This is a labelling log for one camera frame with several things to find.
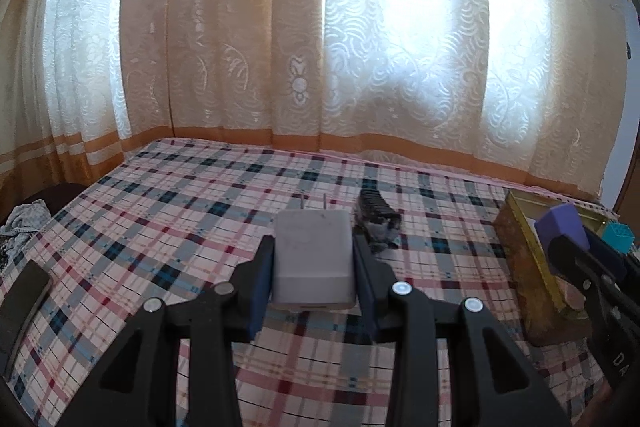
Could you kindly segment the teal plastic block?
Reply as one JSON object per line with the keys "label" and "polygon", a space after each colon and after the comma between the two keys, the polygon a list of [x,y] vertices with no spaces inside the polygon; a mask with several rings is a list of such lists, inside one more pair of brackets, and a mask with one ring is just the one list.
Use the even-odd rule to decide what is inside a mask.
{"label": "teal plastic block", "polygon": [[605,225],[602,239],[622,255],[629,254],[634,246],[634,232],[628,225],[617,221],[610,221]]}

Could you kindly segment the purple box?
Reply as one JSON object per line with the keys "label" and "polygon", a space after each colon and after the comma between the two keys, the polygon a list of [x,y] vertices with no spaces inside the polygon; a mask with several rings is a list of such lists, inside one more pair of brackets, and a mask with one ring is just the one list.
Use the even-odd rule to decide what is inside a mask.
{"label": "purple box", "polygon": [[551,207],[535,221],[535,230],[545,253],[548,253],[552,239],[562,235],[569,237],[584,251],[590,248],[582,220],[572,204]]}

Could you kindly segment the black hair clip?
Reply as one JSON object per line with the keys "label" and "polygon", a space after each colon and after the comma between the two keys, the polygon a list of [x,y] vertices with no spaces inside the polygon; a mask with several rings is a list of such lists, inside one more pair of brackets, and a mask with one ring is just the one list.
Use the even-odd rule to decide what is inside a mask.
{"label": "black hair clip", "polygon": [[363,188],[356,200],[355,227],[367,239],[372,253],[379,254],[398,247],[401,214],[376,188]]}

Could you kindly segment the white charger adapter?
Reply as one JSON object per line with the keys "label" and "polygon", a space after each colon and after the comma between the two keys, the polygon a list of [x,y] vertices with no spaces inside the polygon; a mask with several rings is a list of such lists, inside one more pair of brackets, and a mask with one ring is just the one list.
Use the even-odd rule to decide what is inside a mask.
{"label": "white charger adapter", "polygon": [[356,305],[349,211],[299,208],[277,214],[271,303],[291,311]]}

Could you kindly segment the gold metal tray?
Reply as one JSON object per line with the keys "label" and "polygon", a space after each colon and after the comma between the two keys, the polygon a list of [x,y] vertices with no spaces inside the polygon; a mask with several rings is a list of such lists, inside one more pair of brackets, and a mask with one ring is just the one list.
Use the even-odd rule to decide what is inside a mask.
{"label": "gold metal tray", "polygon": [[515,284],[525,336],[536,347],[588,337],[584,296],[549,268],[535,222],[561,199],[510,188],[494,227]]}

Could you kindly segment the black smartphone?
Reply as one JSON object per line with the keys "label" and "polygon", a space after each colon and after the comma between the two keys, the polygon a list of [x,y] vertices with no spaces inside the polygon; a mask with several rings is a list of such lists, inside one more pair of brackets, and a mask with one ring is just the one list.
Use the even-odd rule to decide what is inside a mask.
{"label": "black smartphone", "polygon": [[52,287],[50,274],[29,260],[6,293],[0,308],[1,376],[10,378],[15,358],[34,315]]}

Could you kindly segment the plaid tablecloth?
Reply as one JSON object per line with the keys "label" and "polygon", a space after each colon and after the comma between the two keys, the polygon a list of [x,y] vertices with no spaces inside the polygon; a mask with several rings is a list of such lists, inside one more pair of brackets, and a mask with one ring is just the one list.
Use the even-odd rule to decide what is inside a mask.
{"label": "plaid tablecloth", "polygon": [[[515,286],[494,221],[506,188],[416,167],[168,139],[128,159],[60,211],[4,269],[52,277],[18,351],[10,389],[51,426],[145,299],[188,300],[253,257],[286,208],[352,210],[365,187],[402,216],[386,262],[426,295],[480,298],[515,340]],[[358,311],[273,310],[234,350],[247,426],[381,426],[394,350],[372,345]]]}

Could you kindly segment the grey patterned cloth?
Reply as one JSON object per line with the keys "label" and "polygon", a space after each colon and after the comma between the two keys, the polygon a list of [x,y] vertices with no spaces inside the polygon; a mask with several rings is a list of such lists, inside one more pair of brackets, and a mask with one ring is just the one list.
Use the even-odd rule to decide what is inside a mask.
{"label": "grey patterned cloth", "polygon": [[1,270],[6,269],[24,249],[29,239],[39,232],[51,219],[51,213],[42,199],[18,205],[1,225]]}

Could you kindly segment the cream orange patterned curtain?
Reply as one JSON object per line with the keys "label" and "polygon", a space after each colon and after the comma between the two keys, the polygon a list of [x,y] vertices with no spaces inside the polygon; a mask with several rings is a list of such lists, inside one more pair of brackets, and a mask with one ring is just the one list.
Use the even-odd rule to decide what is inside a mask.
{"label": "cream orange patterned curtain", "polygon": [[623,0],[1,0],[1,208],[164,138],[601,195]]}

